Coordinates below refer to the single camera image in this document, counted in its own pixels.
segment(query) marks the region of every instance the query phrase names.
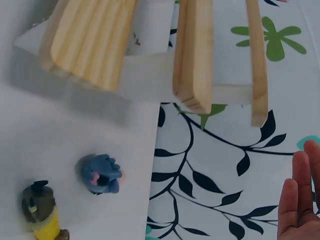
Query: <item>green flower print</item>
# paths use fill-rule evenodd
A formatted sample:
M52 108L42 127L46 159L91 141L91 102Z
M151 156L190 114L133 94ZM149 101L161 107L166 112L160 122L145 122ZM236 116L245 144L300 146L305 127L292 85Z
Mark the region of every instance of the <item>green flower print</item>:
M315 136L315 135L311 135L311 136L306 136L304 138L302 138L297 144L296 146L298 147L298 149L300 150L304 150L304 144L306 141L308 140L315 140L319 145L320 145L320 138Z
M266 56L272 62L278 62L285 58L285 50L282 42L288 44L300 54L307 54L307 50L299 43L287 38L292 35L301 34L301 29L297 26L288 26L277 32L272 20L264 16L262 18L262 25L265 28L264 41L268 42L266 46ZM249 36L249 28L246 26L236 26L231 29L233 34ZM250 40L244 40L236 44L238 47L249 47Z
M152 232L152 228L147 225L145 229L145 235L148 235ZM145 240L160 240L159 238L151 237L151 236L145 236Z
M207 124L208 119L216 114L222 113L228 105L224 104L212 104L211 106L211 112L209 114L197 114L198 116L201 117L201 129L204 130ZM180 108L178 108L179 113L184 113L184 114L196 114L193 112L188 112L188 111L182 111Z

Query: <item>wood grain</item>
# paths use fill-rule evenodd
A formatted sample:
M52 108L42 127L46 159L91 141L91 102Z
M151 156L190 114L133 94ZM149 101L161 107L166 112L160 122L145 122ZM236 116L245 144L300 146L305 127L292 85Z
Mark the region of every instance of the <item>wood grain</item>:
M252 68L252 119L253 127L262 127L268 118L268 75L265 57L265 39L259 3L246 0Z
M213 99L213 0L181 0L173 93L195 113L210 113Z
M39 51L43 67L114 92L137 0L60 0Z

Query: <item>floral tablecloth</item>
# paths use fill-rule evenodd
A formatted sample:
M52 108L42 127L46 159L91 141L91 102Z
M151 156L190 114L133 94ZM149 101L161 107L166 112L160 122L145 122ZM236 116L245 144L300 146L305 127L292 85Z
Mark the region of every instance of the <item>floral tablecloth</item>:
M179 1L169 51L176 44ZM160 107L146 239L270 240L292 155L319 136L318 11L315 0L259 0L269 77L269 115L250 127L251 107L188 113ZM216 0L214 81L250 81L244 0Z

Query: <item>yellow toy figure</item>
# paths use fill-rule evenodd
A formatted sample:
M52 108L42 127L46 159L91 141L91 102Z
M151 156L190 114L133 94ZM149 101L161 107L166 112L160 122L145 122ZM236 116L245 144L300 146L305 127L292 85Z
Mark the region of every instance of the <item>yellow toy figure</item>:
M54 191L47 184L36 181L23 191L23 214L37 240L69 240L69 232L60 229Z

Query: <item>blue clay figure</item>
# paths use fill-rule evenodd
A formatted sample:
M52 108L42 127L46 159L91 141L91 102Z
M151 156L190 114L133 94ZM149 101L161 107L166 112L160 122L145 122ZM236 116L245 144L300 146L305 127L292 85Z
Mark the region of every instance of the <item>blue clay figure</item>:
M109 155L95 155L81 166L81 178L89 191L95 195L119 192L118 178L122 177L120 166Z

